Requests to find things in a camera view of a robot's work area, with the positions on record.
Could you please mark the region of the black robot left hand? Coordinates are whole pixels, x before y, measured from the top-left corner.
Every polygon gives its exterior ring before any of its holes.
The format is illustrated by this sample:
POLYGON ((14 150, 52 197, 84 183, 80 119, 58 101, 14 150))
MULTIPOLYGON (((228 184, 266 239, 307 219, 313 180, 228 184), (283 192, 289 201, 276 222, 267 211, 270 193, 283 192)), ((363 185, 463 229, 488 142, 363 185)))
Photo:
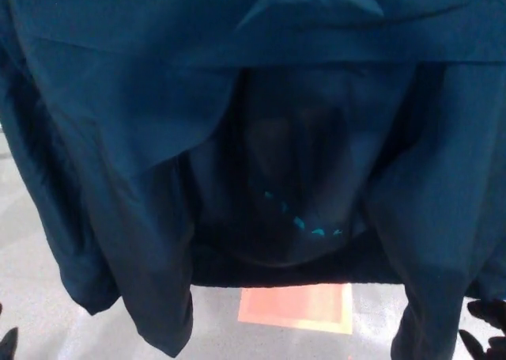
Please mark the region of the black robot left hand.
POLYGON ((474 360, 505 360, 505 301, 470 301, 467 309, 473 317, 502 331, 502 336, 489 339, 489 347, 485 350, 471 333, 459 329, 459 336, 470 356, 474 360))

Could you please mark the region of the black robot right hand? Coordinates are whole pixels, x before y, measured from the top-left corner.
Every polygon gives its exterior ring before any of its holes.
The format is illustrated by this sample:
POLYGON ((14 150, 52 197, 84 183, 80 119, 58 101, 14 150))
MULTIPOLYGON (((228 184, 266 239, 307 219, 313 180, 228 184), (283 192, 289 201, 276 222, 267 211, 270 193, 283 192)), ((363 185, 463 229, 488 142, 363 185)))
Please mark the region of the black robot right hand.
POLYGON ((18 327, 11 328, 1 339, 0 359, 14 360, 18 344, 18 327))

